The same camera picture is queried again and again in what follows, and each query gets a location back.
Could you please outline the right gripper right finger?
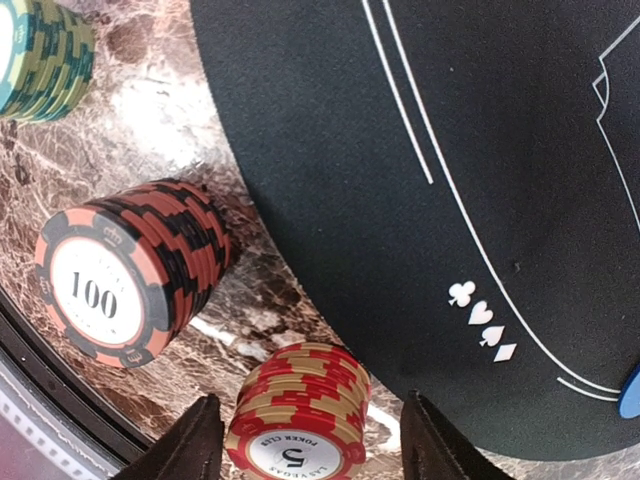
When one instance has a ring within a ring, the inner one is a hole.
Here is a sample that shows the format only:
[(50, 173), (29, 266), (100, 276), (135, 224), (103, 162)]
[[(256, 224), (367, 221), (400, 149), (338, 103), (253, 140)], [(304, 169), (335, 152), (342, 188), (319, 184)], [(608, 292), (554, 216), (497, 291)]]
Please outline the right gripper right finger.
[(512, 480), (417, 390), (404, 401), (400, 430), (407, 480)]

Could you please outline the red-gold 5 chip stack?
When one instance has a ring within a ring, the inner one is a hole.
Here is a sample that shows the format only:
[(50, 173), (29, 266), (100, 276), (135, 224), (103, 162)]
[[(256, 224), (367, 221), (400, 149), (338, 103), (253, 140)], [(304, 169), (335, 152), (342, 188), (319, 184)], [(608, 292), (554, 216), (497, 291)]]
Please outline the red-gold 5 chip stack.
[(370, 399), (368, 372), (344, 348), (284, 347), (244, 381), (226, 451), (250, 479), (353, 479)]

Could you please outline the black round poker mat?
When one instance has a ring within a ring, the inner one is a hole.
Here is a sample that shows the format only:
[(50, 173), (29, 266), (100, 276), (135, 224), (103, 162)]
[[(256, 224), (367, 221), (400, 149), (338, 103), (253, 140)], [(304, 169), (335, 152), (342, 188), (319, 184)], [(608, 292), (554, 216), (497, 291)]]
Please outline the black round poker mat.
[(635, 1), (195, 1), (259, 213), (392, 392), (470, 441), (639, 441)]

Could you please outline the black-red 100 chip stack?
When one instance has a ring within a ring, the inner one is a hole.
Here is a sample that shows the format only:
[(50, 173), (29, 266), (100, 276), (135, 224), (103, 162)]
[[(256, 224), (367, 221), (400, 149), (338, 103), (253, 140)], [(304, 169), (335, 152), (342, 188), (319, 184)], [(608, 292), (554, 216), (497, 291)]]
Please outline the black-red 100 chip stack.
[(138, 368), (204, 309), (231, 257), (211, 196), (161, 179), (57, 212), (38, 236), (35, 273), (73, 344), (102, 364)]

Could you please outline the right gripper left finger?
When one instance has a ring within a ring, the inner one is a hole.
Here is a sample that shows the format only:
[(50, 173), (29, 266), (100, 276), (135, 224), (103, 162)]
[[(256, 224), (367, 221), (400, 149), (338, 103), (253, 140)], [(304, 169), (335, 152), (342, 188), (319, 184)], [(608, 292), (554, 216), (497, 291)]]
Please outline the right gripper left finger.
[(143, 456), (112, 480), (219, 479), (224, 432), (219, 398), (202, 396)]

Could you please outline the blue small blind button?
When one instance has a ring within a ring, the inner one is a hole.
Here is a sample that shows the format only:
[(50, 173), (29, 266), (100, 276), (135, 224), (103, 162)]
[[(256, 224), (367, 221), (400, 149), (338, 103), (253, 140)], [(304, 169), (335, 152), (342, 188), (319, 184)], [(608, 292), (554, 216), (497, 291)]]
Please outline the blue small blind button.
[(618, 399), (618, 412), (623, 419), (640, 416), (640, 365), (629, 374)]

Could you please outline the green poker chip stack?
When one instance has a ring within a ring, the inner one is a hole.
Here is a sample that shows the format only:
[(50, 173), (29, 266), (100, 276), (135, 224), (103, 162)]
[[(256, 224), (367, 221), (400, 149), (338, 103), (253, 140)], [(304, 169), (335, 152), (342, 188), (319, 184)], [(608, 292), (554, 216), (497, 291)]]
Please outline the green poker chip stack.
[(55, 1), (1, 3), (1, 117), (46, 123), (68, 115), (89, 89), (95, 37)]

